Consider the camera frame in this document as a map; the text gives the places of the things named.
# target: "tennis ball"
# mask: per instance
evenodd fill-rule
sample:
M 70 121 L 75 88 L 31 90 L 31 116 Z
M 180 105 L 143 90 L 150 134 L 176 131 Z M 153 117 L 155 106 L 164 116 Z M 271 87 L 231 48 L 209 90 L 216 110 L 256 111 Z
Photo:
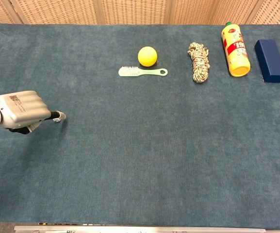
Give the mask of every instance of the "tennis ball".
M 138 53 L 138 60 L 141 65 L 150 67 L 157 61 L 157 52 L 150 46 L 143 47 Z

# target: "coiled rope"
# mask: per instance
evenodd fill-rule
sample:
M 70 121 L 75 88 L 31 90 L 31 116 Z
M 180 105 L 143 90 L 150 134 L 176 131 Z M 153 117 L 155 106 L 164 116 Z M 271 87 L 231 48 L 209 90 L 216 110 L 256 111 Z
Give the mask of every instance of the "coiled rope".
M 193 61 L 193 80 L 197 83 L 203 83 L 209 76 L 209 50 L 203 44 L 193 42 L 189 45 L 187 53 Z

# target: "blue carpet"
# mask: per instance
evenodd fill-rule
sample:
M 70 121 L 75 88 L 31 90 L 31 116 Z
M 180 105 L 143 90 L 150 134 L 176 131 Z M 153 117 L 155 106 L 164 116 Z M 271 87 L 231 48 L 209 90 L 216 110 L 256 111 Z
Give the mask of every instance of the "blue carpet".
M 35 90 L 67 121 L 0 128 L 0 221 L 280 229 L 280 83 L 241 26 L 251 71 L 228 73 L 223 26 L 0 25 L 0 94 Z M 192 81 L 193 41 L 209 49 Z M 143 46 L 165 77 L 119 77 Z

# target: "blue foam block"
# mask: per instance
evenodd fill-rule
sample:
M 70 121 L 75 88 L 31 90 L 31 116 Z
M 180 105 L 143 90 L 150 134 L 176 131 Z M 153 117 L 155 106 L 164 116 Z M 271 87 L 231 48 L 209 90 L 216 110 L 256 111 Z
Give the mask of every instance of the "blue foam block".
M 264 82 L 280 83 L 280 52 L 276 41 L 258 40 L 254 48 Z

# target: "robotic hand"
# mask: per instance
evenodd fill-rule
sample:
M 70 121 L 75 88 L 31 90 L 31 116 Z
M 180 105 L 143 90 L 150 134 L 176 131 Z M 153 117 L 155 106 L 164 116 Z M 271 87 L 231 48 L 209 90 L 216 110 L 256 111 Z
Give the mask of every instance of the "robotic hand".
M 49 119 L 60 122 L 66 115 L 51 112 L 35 91 L 0 95 L 0 125 L 11 132 L 28 134 Z

